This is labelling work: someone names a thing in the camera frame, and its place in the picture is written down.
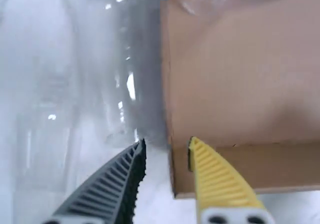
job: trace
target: cardboard box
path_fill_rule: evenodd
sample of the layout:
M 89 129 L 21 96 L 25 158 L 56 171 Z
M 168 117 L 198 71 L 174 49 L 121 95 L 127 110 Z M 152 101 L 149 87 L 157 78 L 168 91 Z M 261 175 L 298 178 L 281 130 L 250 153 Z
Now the cardboard box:
M 190 136 L 258 192 L 320 188 L 319 7 L 279 0 L 212 22 L 169 2 L 163 85 L 178 198 L 194 193 Z

